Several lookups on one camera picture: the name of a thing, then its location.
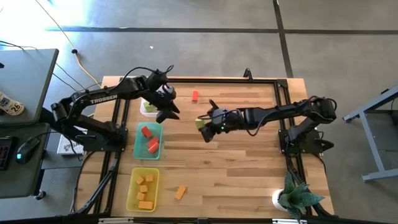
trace wooden table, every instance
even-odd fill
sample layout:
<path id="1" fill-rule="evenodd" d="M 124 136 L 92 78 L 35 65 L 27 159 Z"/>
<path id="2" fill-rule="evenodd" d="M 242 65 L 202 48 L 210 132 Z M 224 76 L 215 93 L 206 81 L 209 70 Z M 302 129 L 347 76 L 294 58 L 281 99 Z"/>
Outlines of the wooden table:
<path id="1" fill-rule="evenodd" d="M 120 77 L 104 77 L 102 85 L 113 86 Z M 307 98 L 304 80 L 287 79 L 291 101 Z M 154 121 L 139 111 L 141 100 L 132 100 L 127 128 L 129 137 L 122 154 L 112 207 L 113 217 L 235 217 L 284 218 L 289 215 L 274 208 L 272 193 L 284 186 L 285 157 L 279 153 L 279 122 L 267 123 L 255 137 L 245 131 L 218 134 L 205 143 L 195 127 L 197 116 L 210 109 L 209 98 L 218 106 L 263 108 L 276 105 L 270 84 L 172 83 L 177 92 L 175 104 L 180 120 L 168 119 L 164 126 L 164 146 L 158 161 L 140 161 L 132 157 L 137 124 Z M 199 91 L 197 103 L 191 101 L 192 90 Z M 114 101 L 97 105 L 94 118 L 110 121 Z M 120 123 L 123 106 L 120 108 Z M 303 118 L 296 118 L 299 123 Z M 80 208 L 97 188 L 104 153 L 97 152 L 86 162 L 80 177 L 76 207 Z M 313 155 L 303 155 L 307 182 L 315 194 L 325 197 L 325 210 L 333 213 L 328 184 L 322 163 Z M 160 184 L 156 210 L 152 213 L 126 210 L 131 171 L 134 167 L 156 167 Z M 187 186 L 181 201 L 174 199 L 179 185 Z M 102 207 L 106 204 L 104 191 Z"/>

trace gray metal frame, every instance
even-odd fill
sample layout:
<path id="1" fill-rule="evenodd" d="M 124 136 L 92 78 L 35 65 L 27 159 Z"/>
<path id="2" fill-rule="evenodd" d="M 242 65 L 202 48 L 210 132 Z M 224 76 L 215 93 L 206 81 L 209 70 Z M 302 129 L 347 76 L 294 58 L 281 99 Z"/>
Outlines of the gray metal frame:
<path id="1" fill-rule="evenodd" d="M 379 154 L 379 149 L 377 148 L 377 144 L 375 141 L 375 135 L 372 133 L 371 127 L 369 126 L 368 123 L 368 112 L 371 112 L 380 106 L 390 102 L 391 100 L 395 99 L 398 97 L 398 86 L 395 86 L 394 88 L 384 92 L 377 98 L 373 99 L 371 102 L 363 105 L 359 109 L 353 111 L 349 115 L 343 117 L 343 120 L 346 121 L 347 123 L 352 121 L 355 118 L 361 118 L 363 128 L 365 130 L 366 137 L 368 139 L 369 145 L 372 150 L 372 154 L 374 157 L 374 160 L 377 165 L 377 169 L 379 170 L 378 172 L 373 172 L 368 175 L 362 175 L 362 179 L 367 182 L 369 180 L 377 180 L 377 179 L 384 179 L 388 177 L 395 177 L 398 176 L 398 169 L 389 169 L 386 170 L 384 168 L 384 165 L 382 163 L 380 154 Z"/>

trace white pot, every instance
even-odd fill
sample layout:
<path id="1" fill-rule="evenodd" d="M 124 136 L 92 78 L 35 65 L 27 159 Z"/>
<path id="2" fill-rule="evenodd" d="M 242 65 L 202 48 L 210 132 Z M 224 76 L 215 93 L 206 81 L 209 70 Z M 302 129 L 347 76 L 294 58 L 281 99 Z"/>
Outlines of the white pot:
<path id="1" fill-rule="evenodd" d="M 276 191 L 272 194 L 272 203 L 274 204 L 274 206 L 275 206 L 276 209 L 278 209 L 278 210 L 280 210 L 280 211 L 283 211 L 283 212 L 287 212 L 287 209 L 284 208 L 283 206 L 281 206 L 280 203 L 278 203 L 279 196 L 280 196 L 283 192 L 284 192 L 283 189 L 276 190 Z"/>

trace orange block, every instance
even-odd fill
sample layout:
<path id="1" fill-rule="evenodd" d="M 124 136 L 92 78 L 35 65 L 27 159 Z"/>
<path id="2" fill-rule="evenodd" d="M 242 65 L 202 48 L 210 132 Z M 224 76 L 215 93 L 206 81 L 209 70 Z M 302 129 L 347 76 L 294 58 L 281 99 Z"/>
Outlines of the orange block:
<path id="1" fill-rule="evenodd" d="M 136 182 L 137 184 L 141 185 L 142 183 L 144 183 L 144 178 L 142 178 L 141 176 L 137 177 Z"/>
<path id="2" fill-rule="evenodd" d="M 148 192 L 148 186 L 146 186 L 146 185 L 141 185 L 141 186 L 139 186 L 139 191 L 140 191 L 141 193 Z"/>
<path id="3" fill-rule="evenodd" d="M 138 207 L 141 209 L 152 209 L 154 207 L 154 203 L 140 201 L 140 202 L 138 202 Z"/>
<path id="4" fill-rule="evenodd" d="M 146 182 L 153 182 L 153 181 L 154 181 L 154 175 L 153 175 L 153 174 L 148 174 L 148 175 L 145 177 L 145 181 L 146 181 Z"/>
<path id="5" fill-rule="evenodd" d="M 199 92 L 198 90 L 192 91 L 192 101 L 198 101 Z"/>
<path id="6" fill-rule="evenodd" d="M 181 185 L 180 188 L 178 189 L 177 193 L 175 193 L 175 198 L 181 200 L 182 195 L 184 194 L 186 189 L 187 189 L 186 187 Z"/>
<path id="7" fill-rule="evenodd" d="M 145 137 L 150 138 L 152 137 L 152 133 L 149 130 L 149 128 L 147 126 L 144 126 L 141 128 L 142 133 L 144 134 Z"/>
<path id="8" fill-rule="evenodd" d="M 144 199 L 145 199 L 145 194 L 143 194 L 143 193 L 141 193 L 141 192 L 138 192 L 138 194 L 137 194 L 137 199 L 138 199 L 138 200 L 144 200 Z"/>
<path id="9" fill-rule="evenodd" d="M 156 152 L 156 150 L 158 150 L 159 149 L 159 143 L 155 143 L 155 144 L 153 144 L 149 149 L 148 149 L 148 151 L 150 152 L 150 153 L 155 153 Z"/>
<path id="10" fill-rule="evenodd" d="M 158 137 L 154 137 L 153 139 L 151 139 L 148 143 L 147 146 L 151 147 L 153 146 L 155 143 L 159 142 L 159 138 Z"/>

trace concrete floor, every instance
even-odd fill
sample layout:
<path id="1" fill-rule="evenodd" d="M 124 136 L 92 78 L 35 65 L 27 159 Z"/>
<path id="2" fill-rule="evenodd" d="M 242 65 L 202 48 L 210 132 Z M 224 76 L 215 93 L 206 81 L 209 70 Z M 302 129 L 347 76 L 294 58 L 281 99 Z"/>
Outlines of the concrete floor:
<path id="1" fill-rule="evenodd" d="M 65 26 L 277 28 L 272 1 L 40 2 Z M 279 2 L 286 29 L 398 29 L 394 0 Z M 23 5 L 0 1 L 0 9 L 2 3 L 0 20 L 8 22 L 0 24 L 0 39 L 58 48 L 58 64 L 83 86 L 93 84 L 76 64 L 62 33 L 43 31 L 54 24 L 34 1 Z M 104 75 L 123 75 L 135 66 L 165 69 L 170 64 L 175 65 L 171 75 L 240 77 L 249 67 L 255 77 L 286 77 L 278 34 L 67 34 L 82 54 L 83 65 L 98 80 Z M 339 118 L 398 84 L 396 35 L 289 34 L 286 39 L 294 77 L 305 79 L 308 95 L 334 98 Z M 55 73 L 78 88 L 59 69 Z M 72 92 L 52 79 L 45 106 Z M 397 223 L 398 177 L 368 184 L 361 180 L 362 174 L 376 171 L 376 165 L 360 121 L 345 124 L 337 119 L 319 129 L 335 143 L 324 156 L 335 213 L 343 218 Z M 67 214 L 76 175 L 77 169 L 46 171 L 42 188 L 48 197 L 39 202 L 32 197 L 0 200 L 0 220 Z"/>

